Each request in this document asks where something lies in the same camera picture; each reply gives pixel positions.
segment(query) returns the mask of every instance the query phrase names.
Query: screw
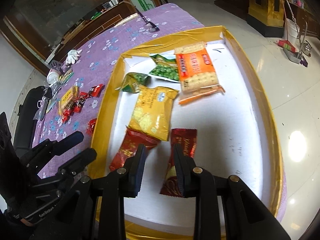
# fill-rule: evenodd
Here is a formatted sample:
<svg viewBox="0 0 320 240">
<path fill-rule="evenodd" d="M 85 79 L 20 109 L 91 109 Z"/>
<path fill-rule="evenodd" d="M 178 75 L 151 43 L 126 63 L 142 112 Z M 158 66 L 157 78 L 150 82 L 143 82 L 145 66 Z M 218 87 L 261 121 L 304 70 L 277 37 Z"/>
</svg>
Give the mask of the screw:
<svg viewBox="0 0 320 240">
<path fill-rule="evenodd" d="M 117 172 L 119 174 L 125 174 L 127 172 L 127 170 L 125 168 L 119 168 L 119 169 L 117 169 Z"/>
<path fill-rule="evenodd" d="M 87 183 L 89 180 L 90 180 L 90 178 L 89 178 L 88 176 L 83 176 L 83 177 L 80 179 L 80 181 L 81 181 L 82 183 Z"/>
<path fill-rule="evenodd" d="M 231 175 L 230 180 L 233 182 L 238 182 L 240 180 L 240 178 L 237 175 Z"/>
<path fill-rule="evenodd" d="M 193 168 L 193 172 L 194 172 L 194 173 L 200 174 L 202 171 L 203 171 L 203 170 L 202 170 L 200 167 L 195 167 L 195 168 Z"/>
<path fill-rule="evenodd" d="M 62 196 L 61 190 L 57 190 L 57 191 L 56 191 L 56 195 L 57 195 L 57 197 L 61 197 L 61 196 Z"/>
</svg>

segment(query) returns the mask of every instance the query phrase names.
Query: purple tablecloth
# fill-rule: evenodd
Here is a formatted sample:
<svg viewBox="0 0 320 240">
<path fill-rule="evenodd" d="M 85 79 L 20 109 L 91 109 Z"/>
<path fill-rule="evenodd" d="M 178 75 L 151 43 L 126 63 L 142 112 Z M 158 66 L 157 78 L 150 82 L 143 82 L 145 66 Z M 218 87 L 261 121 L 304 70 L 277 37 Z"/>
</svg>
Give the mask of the purple tablecloth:
<svg viewBox="0 0 320 240">
<path fill-rule="evenodd" d="M 158 25 L 159 32 L 149 33 L 144 29 L 144 21 L 135 18 L 121 26 L 108 29 L 88 41 L 81 47 L 83 51 L 80 59 L 72 65 L 74 75 L 62 87 L 58 98 L 61 98 L 72 85 L 78 86 L 80 91 L 84 92 L 99 84 L 107 85 L 120 54 L 141 43 L 171 33 L 204 27 L 190 14 L 172 3 L 144 12 L 144 15 Z M 47 138 L 60 141 L 74 131 L 81 131 L 84 134 L 82 143 L 61 156 L 55 156 L 40 171 L 41 178 L 55 175 L 59 166 L 90 147 L 91 135 L 86 134 L 87 125 L 91 119 L 97 117 L 103 95 L 104 90 L 99 98 L 88 98 L 81 113 L 74 113 L 64 124 L 57 107 L 54 107 L 42 122 L 38 121 L 33 147 Z"/>
</svg>

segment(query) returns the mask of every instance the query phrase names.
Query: yellow snack package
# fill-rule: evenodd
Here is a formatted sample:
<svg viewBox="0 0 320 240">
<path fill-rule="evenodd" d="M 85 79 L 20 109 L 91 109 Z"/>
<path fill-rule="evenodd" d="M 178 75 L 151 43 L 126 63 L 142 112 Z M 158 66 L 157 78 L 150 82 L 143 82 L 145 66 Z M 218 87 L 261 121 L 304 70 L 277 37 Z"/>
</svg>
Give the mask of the yellow snack package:
<svg viewBox="0 0 320 240">
<path fill-rule="evenodd" d="M 147 88 L 143 85 L 139 85 L 139 88 L 129 127 L 167 141 L 172 103 L 179 91 L 167 87 Z"/>
<path fill-rule="evenodd" d="M 63 111 L 72 106 L 73 101 L 75 101 L 79 96 L 78 86 L 72 86 L 59 101 L 59 114 L 62 115 Z"/>
</svg>

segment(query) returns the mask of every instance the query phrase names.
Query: white glove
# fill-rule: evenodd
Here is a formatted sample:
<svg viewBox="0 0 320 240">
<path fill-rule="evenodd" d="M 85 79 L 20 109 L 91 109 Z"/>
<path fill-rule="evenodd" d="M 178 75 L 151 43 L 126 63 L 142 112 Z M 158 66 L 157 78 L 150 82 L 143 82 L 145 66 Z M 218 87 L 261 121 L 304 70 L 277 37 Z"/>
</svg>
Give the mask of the white glove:
<svg viewBox="0 0 320 240">
<path fill-rule="evenodd" d="M 76 63 L 76 61 L 79 59 L 80 57 L 80 53 L 82 52 L 82 49 L 80 50 L 75 50 L 72 49 L 68 52 L 68 56 L 66 59 L 66 66 L 72 65 L 74 63 Z"/>
</svg>

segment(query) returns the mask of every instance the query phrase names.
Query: tiled floor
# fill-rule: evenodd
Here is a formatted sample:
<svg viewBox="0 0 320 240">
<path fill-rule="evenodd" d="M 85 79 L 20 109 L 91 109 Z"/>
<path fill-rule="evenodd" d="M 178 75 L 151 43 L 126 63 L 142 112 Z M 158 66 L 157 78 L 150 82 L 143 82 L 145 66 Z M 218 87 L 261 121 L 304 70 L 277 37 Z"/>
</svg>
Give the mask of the tiled floor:
<svg viewBox="0 0 320 240">
<path fill-rule="evenodd" d="M 287 181 L 282 226 L 292 240 L 307 229 L 320 208 L 320 41 L 308 68 L 290 62 L 275 39 L 264 38 L 244 20 L 214 5 L 214 0 L 170 0 L 205 26 L 224 25 L 254 65 L 273 109 Z"/>
</svg>

